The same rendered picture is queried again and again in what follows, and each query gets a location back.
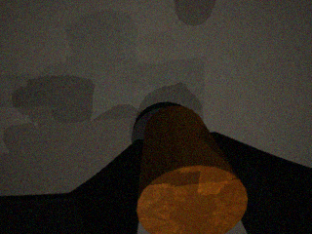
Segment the orange cylinder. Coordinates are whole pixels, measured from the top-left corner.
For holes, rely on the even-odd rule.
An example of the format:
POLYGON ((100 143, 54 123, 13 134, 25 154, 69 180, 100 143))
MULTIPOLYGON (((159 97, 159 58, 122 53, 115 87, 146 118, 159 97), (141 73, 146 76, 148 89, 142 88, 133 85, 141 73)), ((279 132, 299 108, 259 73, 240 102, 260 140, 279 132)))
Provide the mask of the orange cylinder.
POLYGON ((149 234, 224 234, 247 210, 247 189, 200 116, 185 106, 145 126, 136 212, 149 234))

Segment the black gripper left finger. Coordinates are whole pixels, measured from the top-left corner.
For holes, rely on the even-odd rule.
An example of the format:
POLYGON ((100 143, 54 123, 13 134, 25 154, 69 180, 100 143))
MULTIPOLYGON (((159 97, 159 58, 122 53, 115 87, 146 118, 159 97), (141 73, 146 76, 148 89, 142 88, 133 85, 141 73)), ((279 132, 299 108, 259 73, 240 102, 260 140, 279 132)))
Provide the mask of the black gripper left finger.
POLYGON ((0 234, 137 234, 143 139, 75 190, 0 196, 0 234))

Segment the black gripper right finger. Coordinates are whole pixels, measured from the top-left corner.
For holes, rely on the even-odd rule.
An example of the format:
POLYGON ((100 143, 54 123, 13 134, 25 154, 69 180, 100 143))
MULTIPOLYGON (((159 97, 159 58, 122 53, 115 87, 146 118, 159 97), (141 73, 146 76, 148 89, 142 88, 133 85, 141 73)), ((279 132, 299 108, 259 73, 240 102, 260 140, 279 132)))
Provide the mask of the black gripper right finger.
POLYGON ((247 189, 247 234, 312 234, 312 168, 211 135, 247 189))

